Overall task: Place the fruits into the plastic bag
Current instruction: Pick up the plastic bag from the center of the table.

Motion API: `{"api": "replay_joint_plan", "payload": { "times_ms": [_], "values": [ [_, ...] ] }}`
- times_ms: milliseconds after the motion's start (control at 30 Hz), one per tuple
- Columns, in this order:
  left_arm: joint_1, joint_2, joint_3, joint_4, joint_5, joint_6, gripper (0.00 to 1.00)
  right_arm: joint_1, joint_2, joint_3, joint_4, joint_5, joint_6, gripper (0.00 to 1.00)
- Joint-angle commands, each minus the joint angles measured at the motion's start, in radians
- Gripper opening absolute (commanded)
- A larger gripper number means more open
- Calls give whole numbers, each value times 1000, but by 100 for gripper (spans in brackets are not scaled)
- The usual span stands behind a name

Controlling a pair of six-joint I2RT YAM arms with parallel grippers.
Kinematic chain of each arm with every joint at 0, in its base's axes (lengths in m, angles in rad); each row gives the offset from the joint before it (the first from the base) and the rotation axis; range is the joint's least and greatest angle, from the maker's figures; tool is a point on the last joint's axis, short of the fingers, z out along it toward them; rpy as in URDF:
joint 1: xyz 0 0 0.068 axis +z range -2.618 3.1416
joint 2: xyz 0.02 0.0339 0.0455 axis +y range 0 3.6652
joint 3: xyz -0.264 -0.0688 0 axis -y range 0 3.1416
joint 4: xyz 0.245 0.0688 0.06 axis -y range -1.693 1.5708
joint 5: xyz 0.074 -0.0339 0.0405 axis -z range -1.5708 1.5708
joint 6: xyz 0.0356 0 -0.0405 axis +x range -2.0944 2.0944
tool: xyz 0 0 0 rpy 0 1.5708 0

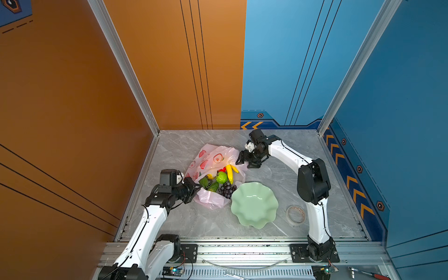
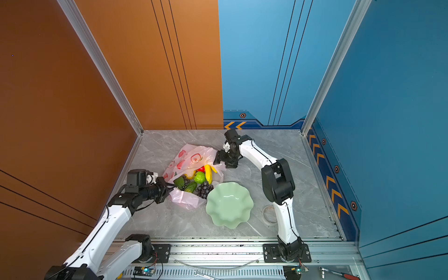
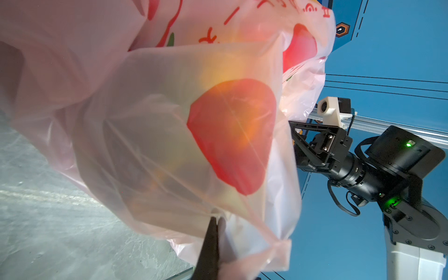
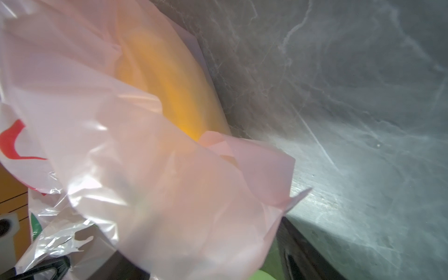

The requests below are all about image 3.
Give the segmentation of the pink printed plastic bag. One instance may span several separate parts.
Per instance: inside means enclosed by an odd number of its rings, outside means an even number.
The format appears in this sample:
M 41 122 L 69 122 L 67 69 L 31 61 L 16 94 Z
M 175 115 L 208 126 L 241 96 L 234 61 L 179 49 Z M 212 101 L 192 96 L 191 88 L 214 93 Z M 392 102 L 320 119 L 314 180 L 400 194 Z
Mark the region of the pink printed plastic bag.
M 219 278 L 286 271 L 302 199 L 289 123 L 336 36 L 318 1 L 2 1 L 1 108 L 58 172 Z

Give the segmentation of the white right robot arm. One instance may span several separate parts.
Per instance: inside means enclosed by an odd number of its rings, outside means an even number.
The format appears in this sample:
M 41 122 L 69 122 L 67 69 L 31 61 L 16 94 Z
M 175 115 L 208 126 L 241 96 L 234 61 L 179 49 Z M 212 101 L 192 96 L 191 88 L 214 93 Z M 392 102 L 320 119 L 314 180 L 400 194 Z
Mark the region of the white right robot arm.
M 353 147 L 337 126 L 290 122 L 296 165 L 346 189 L 344 212 L 377 203 L 390 280 L 440 280 L 448 262 L 448 220 L 423 198 L 423 180 L 445 159 L 432 143 L 396 126 Z

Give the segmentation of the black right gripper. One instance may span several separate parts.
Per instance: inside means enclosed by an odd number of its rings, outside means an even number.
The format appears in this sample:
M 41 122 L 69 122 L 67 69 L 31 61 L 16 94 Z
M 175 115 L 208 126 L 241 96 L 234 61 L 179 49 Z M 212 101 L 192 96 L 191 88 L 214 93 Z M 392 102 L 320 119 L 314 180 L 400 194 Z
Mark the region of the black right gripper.
M 366 201 L 387 192 L 387 175 L 350 152 L 352 138 L 336 126 L 289 121 L 297 167 L 327 177 Z

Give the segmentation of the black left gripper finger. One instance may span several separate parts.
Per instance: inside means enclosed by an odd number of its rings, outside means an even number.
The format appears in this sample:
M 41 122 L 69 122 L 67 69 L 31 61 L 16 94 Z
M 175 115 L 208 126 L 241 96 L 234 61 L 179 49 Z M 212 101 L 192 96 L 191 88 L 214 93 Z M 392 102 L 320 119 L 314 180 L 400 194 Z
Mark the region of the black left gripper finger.
M 216 217 L 210 219 L 191 280 L 217 280 L 219 272 L 219 231 Z

